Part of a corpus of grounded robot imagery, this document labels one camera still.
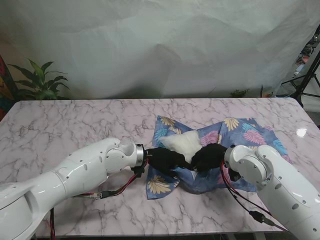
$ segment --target black cable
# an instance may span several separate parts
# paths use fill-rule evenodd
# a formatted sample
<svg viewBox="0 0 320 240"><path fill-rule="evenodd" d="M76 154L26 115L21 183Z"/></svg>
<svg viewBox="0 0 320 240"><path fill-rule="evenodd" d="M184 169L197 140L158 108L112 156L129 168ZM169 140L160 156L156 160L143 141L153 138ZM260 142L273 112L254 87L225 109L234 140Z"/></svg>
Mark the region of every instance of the black cable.
<svg viewBox="0 0 320 240"><path fill-rule="evenodd" d="M238 195L239 197L241 197L242 199L244 199L244 200L248 201L249 203L255 205L257 208L261 209L262 211L266 212L267 214L269 214L269 215L272 217L271 213L270 213L268 210L264 209L263 207L259 206L259 205L256 204L256 203L250 201L248 198L245 198L245 197L242 196L239 192L234 191L232 188L231 188L230 190L231 190L232 192L234 192L235 194L237 194L237 195Z"/></svg>
<svg viewBox="0 0 320 240"><path fill-rule="evenodd" d="M222 169L222 166L220 167L220 173L221 173L221 177L222 177L222 180L226 186L226 188L228 189L228 191L230 192L230 194L233 196L233 198L237 201L237 203L243 207L244 210L246 210L248 213L250 212L241 202L239 202L239 200L237 199L237 196L235 196L232 192L231 192L231 188L229 187L229 185L227 184L225 178L224 178L224 172L223 172L223 169Z"/></svg>
<svg viewBox="0 0 320 240"><path fill-rule="evenodd" d="M130 179L125 185L123 185L122 187L120 187L117 190L114 191L102 191L101 192L101 198L100 199L105 199L108 197L113 197L113 196L117 196L119 194L121 194L126 187L128 187L134 180L136 180L136 178L138 178L138 176L140 176L144 171L145 171L145 167L148 164L148 160L145 159L144 163L141 165L141 167L135 172L135 174L132 176L132 179Z"/></svg>
<svg viewBox="0 0 320 240"><path fill-rule="evenodd" d="M269 215L272 217L272 214L271 214L268 210L264 209L263 207L259 206L259 205L256 204L256 203L250 201L248 198L245 198L245 197L242 196L239 192L234 191L232 188L230 188L230 187L228 186L228 184L226 183L226 181L224 180L224 178L222 178L222 179L223 179L223 181L224 181L224 184L226 185L227 188L229 188L230 191L232 191L233 193L237 194L240 198L246 200L247 202L255 205L257 208L261 209L262 211L266 212L267 214L269 214Z"/></svg>
<svg viewBox="0 0 320 240"><path fill-rule="evenodd" d="M50 239L56 240L56 230L55 230L55 211L54 208L50 210Z"/></svg>
<svg viewBox="0 0 320 240"><path fill-rule="evenodd" d="M233 193L237 194L239 197L241 197L241 198L243 198L244 200L246 200L246 201L252 203L253 205L259 207L261 210L265 211L266 213L270 214L270 216L272 216L269 211L267 211L267 210L265 210L264 208L256 205L255 203L251 202L251 201L248 200L247 198L243 197L240 193L238 193L237 191L234 191L234 190L227 184L227 181L226 181L225 178L224 178L224 172L223 172L223 167L222 167L222 165L221 165L221 167L220 167L220 173L221 173L222 180L223 180L226 188L227 188L228 191L230 192L230 194L231 194L231 195L233 196L233 198L237 201L237 203L238 203L243 209L245 209L245 210L250 214L250 216L252 216L252 217L254 218L254 220L256 220L256 221L259 222L259 223L265 223L265 224L267 224L267 225L269 225L269 226L276 227L276 228L278 228L278 229L280 229L280 230L282 230L282 231L284 231L284 232L289 232L289 231L286 230L285 228L283 228L283 227L275 224L272 220L266 218L263 213L258 212L258 211L251 211L251 210L249 211L241 202L239 202L239 200L237 199L237 196L234 195Z"/></svg>

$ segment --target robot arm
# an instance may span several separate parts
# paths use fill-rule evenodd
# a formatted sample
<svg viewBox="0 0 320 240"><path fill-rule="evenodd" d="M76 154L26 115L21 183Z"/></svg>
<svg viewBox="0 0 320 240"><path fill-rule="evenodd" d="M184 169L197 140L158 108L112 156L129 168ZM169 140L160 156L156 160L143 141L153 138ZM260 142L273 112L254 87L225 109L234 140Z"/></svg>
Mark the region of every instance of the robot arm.
<svg viewBox="0 0 320 240"><path fill-rule="evenodd" d="M0 239L30 239L54 206L98 187L109 174L141 166L144 154L141 144L110 137L69 154L38 177L0 185Z"/></svg>
<svg viewBox="0 0 320 240"><path fill-rule="evenodd" d="M272 216L300 240L320 240L320 193L277 150L238 145L224 155L227 167L254 184Z"/></svg>

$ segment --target white fabric backdrop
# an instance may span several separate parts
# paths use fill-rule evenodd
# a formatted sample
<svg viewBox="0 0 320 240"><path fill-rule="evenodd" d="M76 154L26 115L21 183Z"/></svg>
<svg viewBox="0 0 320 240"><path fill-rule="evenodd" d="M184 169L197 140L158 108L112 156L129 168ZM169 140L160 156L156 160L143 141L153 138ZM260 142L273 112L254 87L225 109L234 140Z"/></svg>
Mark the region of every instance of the white fabric backdrop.
<svg viewBox="0 0 320 240"><path fill-rule="evenodd" d="M257 96L312 37L320 1L3 0L0 14L6 63L55 61L74 99Z"/></svg>

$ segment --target black stand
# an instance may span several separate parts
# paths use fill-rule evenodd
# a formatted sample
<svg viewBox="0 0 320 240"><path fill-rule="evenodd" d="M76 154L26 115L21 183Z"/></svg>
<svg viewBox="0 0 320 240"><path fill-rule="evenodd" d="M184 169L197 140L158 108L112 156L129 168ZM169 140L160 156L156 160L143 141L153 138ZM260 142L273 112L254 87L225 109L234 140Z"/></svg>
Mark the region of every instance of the black stand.
<svg viewBox="0 0 320 240"><path fill-rule="evenodd" d="M320 95L314 95L314 94L309 94L309 93L305 93L304 90L305 88L307 87L308 83L310 82L310 80L312 78L315 79L316 83L318 84L319 88L320 88L320 82L317 78L317 75L315 74L317 68L319 67L320 65L320 51L319 53L316 55L312 65L310 66L310 69L308 70L308 72L306 73L306 75L303 75L303 76L299 76L297 78L294 78L292 80L289 80L289 81L285 81L283 82L282 84L286 84L286 83L291 83L292 86L294 86L295 88L295 92L293 94L290 95L291 98L294 98L298 101L298 103L303 107L303 104L301 102L301 95L306 95L306 96L311 96L311 97L316 97L316 98L320 98ZM301 79L303 78L303 81L301 82L300 85L296 85L294 83L295 80L297 79Z"/></svg>

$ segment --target marble table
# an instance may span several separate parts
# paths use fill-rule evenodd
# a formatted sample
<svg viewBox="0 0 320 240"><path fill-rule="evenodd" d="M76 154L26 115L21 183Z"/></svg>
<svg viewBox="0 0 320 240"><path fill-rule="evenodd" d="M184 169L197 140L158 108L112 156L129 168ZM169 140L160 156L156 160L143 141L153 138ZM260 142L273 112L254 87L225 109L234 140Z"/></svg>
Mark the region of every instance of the marble table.
<svg viewBox="0 0 320 240"><path fill-rule="evenodd" d="M24 181L58 165L69 153L106 137L151 147L157 115L198 129L226 117L271 126L296 168L320 190L320 131L292 98L201 98L21 101L0 123L0 183ZM100 189L122 186L130 170ZM254 221L218 189L193 195L176 188L147 200L146 174L121 195L72 198L55 207L57 236L143 236L278 231ZM256 193L242 193L263 205ZM48 216L37 236L49 236Z"/></svg>

